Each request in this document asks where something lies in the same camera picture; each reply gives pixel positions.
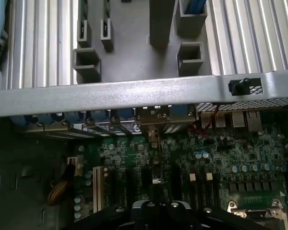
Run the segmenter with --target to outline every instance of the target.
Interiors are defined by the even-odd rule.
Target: red wire
[[[198,135],[202,135],[205,138],[210,138],[208,134],[204,134],[205,131],[207,131],[207,129],[212,126],[212,122],[216,119],[216,114],[219,111],[219,107],[220,105],[216,106],[215,112],[213,114],[213,117],[210,119],[210,122],[206,125],[206,127],[203,129],[203,131],[198,131],[196,130],[196,125],[195,123],[192,123],[192,128],[188,128],[188,131],[193,131],[195,133],[197,133]]]

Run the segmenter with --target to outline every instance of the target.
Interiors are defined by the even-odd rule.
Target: motherboard
[[[261,113],[261,119],[259,132],[229,125],[163,135],[159,149],[143,136],[76,142],[73,157],[83,168],[74,177],[75,221],[113,204],[151,200],[151,185],[162,180],[171,200],[192,209],[220,207],[288,230],[288,118]]]

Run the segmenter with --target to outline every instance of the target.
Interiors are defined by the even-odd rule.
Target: blue cable
[[[207,0],[190,0],[186,14],[201,14]]]

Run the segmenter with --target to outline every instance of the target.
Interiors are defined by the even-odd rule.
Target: white connector
[[[83,174],[83,157],[68,157],[67,164],[70,162],[76,166],[74,176],[81,176]]]

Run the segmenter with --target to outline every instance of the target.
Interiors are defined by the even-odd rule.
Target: gray plastic divider
[[[149,42],[156,49],[169,43],[175,0],[149,0]]]
[[[107,23],[107,36],[104,36],[104,23]],[[112,52],[114,50],[114,30],[111,19],[108,18],[106,21],[100,20],[100,28],[101,42],[104,45],[105,51]]]
[[[177,34],[185,38],[197,38],[205,23],[206,7],[202,14],[185,14],[190,0],[179,0],[175,13]]]
[[[82,76],[85,83],[101,80],[101,60],[94,48],[74,49],[73,68]]]
[[[91,40],[92,30],[87,20],[78,21],[77,42],[79,46],[89,48],[91,47]]]
[[[204,60],[204,46],[201,42],[182,43],[177,54],[179,76],[197,75]]]

